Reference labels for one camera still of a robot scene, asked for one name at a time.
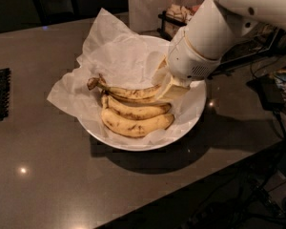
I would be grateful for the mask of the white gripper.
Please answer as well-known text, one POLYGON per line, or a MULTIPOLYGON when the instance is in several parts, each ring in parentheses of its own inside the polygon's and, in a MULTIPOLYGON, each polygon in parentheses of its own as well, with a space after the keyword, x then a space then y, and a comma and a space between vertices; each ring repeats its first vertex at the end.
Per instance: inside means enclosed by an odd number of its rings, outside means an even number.
POLYGON ((190 80, 208 77, 220 63, 218 59, 208 59, 199 54, 186 35, 186 29, 181 27, 178 30, 170 42, 167 58, 162 59, 153 74, 152 84, 162 84, 158 91, 159 100, 180 97, 191 88, 190 80))

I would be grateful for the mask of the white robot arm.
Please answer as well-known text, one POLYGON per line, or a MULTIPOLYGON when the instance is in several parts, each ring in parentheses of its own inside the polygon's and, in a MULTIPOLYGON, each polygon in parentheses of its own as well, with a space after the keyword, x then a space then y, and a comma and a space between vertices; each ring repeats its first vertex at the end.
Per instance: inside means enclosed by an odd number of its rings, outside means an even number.
POLYGON ((286 0, 204 0, 170 42, 167 66, 155 73, 155 98, 171 101, 208 77, 222 56, 258 24, 286 31, 286 0))

